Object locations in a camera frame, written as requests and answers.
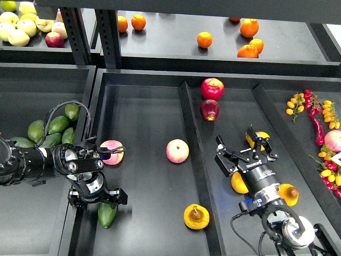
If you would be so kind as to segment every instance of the yellow apple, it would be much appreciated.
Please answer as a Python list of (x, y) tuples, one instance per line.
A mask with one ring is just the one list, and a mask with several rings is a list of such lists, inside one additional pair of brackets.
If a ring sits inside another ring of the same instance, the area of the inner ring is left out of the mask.
[(15, 29), (9, 34), (9, 42), (14, 46), (25, 46), (30, 41), (30, 37), (22, 30)]
[(16, 28), (18, 21), (19, 17), (13, 12), (4, 12), (0, 15), (0, 23), (9, 23)]
[(34, 13), (37, 15), (36, 8), (32, 2), (20, 2), (19, 12), (21, 12), (23, 15), (27, 13)]
[(33, 37), (37, 33), (36, 24), (31, 20), (19, 20), (17, 29), (24, 31), (29, 37)]
[(9, 41), (9, 34), (12, 30), (15, 30), (15, 27), (9, 23), (0, 23), (0, 39), (2, 41)]
[(42, 32), (51, 32), (52, 26), (54, 24), (54, 20), (43, 20), (37, 17), (36, 19), (36, 26), (39, 28)]

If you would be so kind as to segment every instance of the apple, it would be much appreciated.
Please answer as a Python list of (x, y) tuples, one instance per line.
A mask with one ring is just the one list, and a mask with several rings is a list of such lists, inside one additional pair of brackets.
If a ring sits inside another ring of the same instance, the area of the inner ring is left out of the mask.
[(55, 18), (57, 19), (57, 21), (63, 22), (63, 18), (62, 18), (62, 14), (60, 12), (60, 9), (58, 9), (57, 16)]
[(61, 34), (50, 32), (45, 37), (45, 43), (51, 48), (64, 48), (64, 40)]
[[(100, 145), (101, 148), (107, 149), (115, 149), (122, 146), (123, 146), (122, 143), (117, 140), (107, 140)], [(110, 158), (108, 160), (103, 160), (103, 162), (106, 164), (115, 165), (121, 162), (123, 156), (124, 152), (111, 154)]]
[(63, 22), (56, 22), (55, 24), (53, 24), (51, 31), (61, 34), (63, 39), (68, 38), (68, 34), (66, 33), (65, 25)]
[(180, 139), (172, 140), (166, 147), (166, 156), (172, 163), (179, 164), (185, 161), (189, 154), (186, 142)]
[(224, 84), (217, 78), (207, 78), (201, 84), (204, 99), (218, 100), (224, 93)]
[(2, 41), (9, 41), (9, 34), (12, 30), (15, 30), (15, 27), (9, 23), (0, 23), (0, 39)]
[(219, 115), (218, 102), (215, 100), (204, 100), (200, 105), (200, 113), (205, 120), (216, 120)]
[(33, 37), (37, 33), (37, 26), (31, 20), (19, 20), (17, 29), (24, 31), (29, 37)]
[(9, 34), (9, 42), (14, 46), (25, 46), (30, 41), (30, 37), (22, 30), (15, 29)]
[(332, 130), (324, 136), (324, 144), (333, 152), (341, 152), (341, 131)]
[(21, 12), (22, 15), (27, 13), (33, 13), (37, 15), (36, 8), (32, 2), (20, 2), (19, 12)]
[(15, 28), (17, 28), (18, 21), (19, 17), (13, 12), (4, 12), (0, 15), (0, 23), (9, 23), (12, 24)]
[(37, 17), (36, 19), (36, 26), (39, 28), (42, 32), (51, 32), (52, 26), (54, 24), (54, 20), (43, 20)]

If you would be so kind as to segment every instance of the green apple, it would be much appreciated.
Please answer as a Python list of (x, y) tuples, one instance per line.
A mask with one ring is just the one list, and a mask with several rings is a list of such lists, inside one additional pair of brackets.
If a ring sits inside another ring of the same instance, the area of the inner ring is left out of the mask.
[(30, 37), (22, 30), (15, 29), (9, 34), (9, 42), (14, 46), (25, 46), (30, 41)]
[(0, 23), (0, 39), (2, 41), (9, 41), (9, 34), (12, 30), (15, 30), (15, 27), (9, 23)]
[(21, 12), (22, 15), (27, 13), (34, 13), (35, 15), (38, 15), (32, 2), (20, 2), (19, 12)]
[(54, 20), (43, 20), (37, 17), (36, 19), (36, 26), (39, 28), (42, 32), (51, 32), (52, 26), (54, 24)]
[(56, 22), (55, 24), (53, 24), (51, 31), (57, 32), (63, 37), (63, 39), (68, 38), (68, 34), (66, 33), (65, 25), (63, 22)]
[(37, 26), (31, 20), (19, 20), (17, 29), (24, 31), (29, 37), (33, 37), (37, 33)]
[(15, 12), (17, 4), (15, 1), (1, 1), (1, 7), (5, 12)]
[(13, 12), (4, 12), (0, 15), (0, 23), (9, 23), (16, 28), (18, 21), (19, 17)]

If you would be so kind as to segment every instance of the robotic arm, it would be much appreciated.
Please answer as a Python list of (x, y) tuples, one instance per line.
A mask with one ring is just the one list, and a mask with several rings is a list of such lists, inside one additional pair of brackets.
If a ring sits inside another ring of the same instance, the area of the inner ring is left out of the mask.
[[(216, 163), (226, 177), (239, 172), (251, 196), (250, 199), (239, 203), (241, 213), (232, 218), (231, 227), (233, 227), (232, 221), (242, 215), (249, 214), (252, 217), (258, 215), (265, 233), (274, 241), (278, 255), (295, 255), (293, 250), (305, 247), (309, 247), (312, 255), (318, 255), (317, 251), (326, 253), (324, 249), (313, 244), (315, 232), (321, 234), (325, 231), (324, 228), (321, 225), (313, 227), (307, 219), (298, 216), (279, 196), (281, 183), (276, 172), (269, 165), (279, 156), (272, 149), (270, 138), (258, 136), (251, 127), (247, 130), (247, 134), (254, 142), (254, 146), (241, 152), (227, 148), (220, 136), (216, 138), (218, 143)], [(328, 255), (337, 255), (331, 246), (332, 242), (328, 241), (327, 237), (328, 234), (323, 233), (318, 238), (320, 241), (323, 240), (321, 244), (328, 245), (326, 246), (330, 253)]]
[[(85, 141), (75, 145), (66, 143), (53, 148), (39, 148), (45, 140), (53, 114), (68, 103), (82, 106), (87, 111)], [(109, 159), (111, 154), (123, 152), (125, 148), (97, 148), (96, 137), (88, 138), (91, 116), (86, 106), (78, 101), (67, 101), (52, 109), (46, 119), (43, 138), (35, 148), (16, 147), (15, 141), (0, 137), (0, 185), (28, 182), (36, 186), (45, 184), (48, 179), (63, 176), (72, 184), (68, 195), (72, 206), (86, 209), (89, 203), (97, 202), (113, 206), (127, 204), (127, 194), (121, 188), (110, 191), (101, 172), (103, 160)]]

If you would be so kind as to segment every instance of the black tray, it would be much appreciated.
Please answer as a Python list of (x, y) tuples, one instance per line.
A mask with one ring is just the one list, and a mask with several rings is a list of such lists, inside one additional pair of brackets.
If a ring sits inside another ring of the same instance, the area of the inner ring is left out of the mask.
[[(15, 14), (20, 18), (20, 2), (16, 2), (17, 10)], [(93, 55), (99, 55), (101, 52), (101, 43), (98, 41), (98, 32), (96, 32), (96, 18), (94, 10), (82, 9), (82, 17), (88, 43), (92, 46), (90, 49)], [(74, 56), (70, 42), (64, 40), (64, 48), (49, 48), (45, 43), (47, 33), (37, 29), (37, 34), (31, 37), (25, 47), (13, 46), (9, 42), (0, 39), (0, 62), (20, 62), (20, 63), (50, 63), (50, 64), (75, 64)]]
[[(198, 111), (200, 84), (212, 76), (221, 79), (226, 90), (219, 99), (218, 119), (207, 122)], [(240, 212), (238, 203), (244, 196), (233, 191), (230, 179), (214, 161), (215, 137), (220, 134), (232, 149), (245, 149), (244, 134), (251, 124), (270, 134), (280, 155), (273, 167), (283, 182), (300, 191), (294, 210), (312, 223), (322, 223), (341, 247), (333, 226), (253, 96), (257, 84), (281, 79), (284, 77), (99, 69), (91, 102), (92, 135), (98, 136), (98, 144), (116, 139), (126, 146), (122, 163), (106, 166), (104, 173), (110, 188), (122, 187), (128, 193), (128, 204), (119, 208), (109, 229), (99, 225), (96, 205), (79, 213), (72, 255), (252, 254), (229, 225)], [(305, 83), (291, 79), (287, 82), (292, 85)], [(190, 158), (181, 165), (171, 164), (165, 156), (165, 147), (174, 138), (186, 140), (190, 147)], [(190, 231), (183, 223), (182, 213), (191, 203), (210, 210), (211, 226), (204, 231)], [(235, 228), (255, 246), (263, 231), (259, 217), (243, 217)], [(263, 242), (263, 253), (276, 254), (269, 239)]]
[[(147, 20), (143, 31), (131, 26), (137, 13)], [(329, 37), (319, 34), (328, 28), (318, 25), (258, 20), (254, 38), (264, 41), (264, 50), (258, 59), (248, 59), (237, 58), (239, 49), (252, 39), (240, 35), (244, 19), (232, 22), (227, 17), (132, 11), (118, 11), (118, 15), (128, 20), (127, 32), (119, 36), (125, 69), (322, 76), (338, 65), (333, 61), (341, 60), (340, 52), (330, 54), (335, 46), (326, 48)], [(202, 31), (212, 34), (208, 49), (198, 47), (197, 36)], [(315, 65), (324, 67), (314, 69)]]
[[(88, 106), (95, 67), (2, 63), (0, 73), (2, 137), (27, 138), (29, 124), (45, 118), (57, 104), (76, 99)], [(82, 113), (77, 140), (84, 124)], [(0, 255), (58, 255), (69, 188), (70, 183), (62, 177), (37, 187), (24, 182), (0, 186)]]

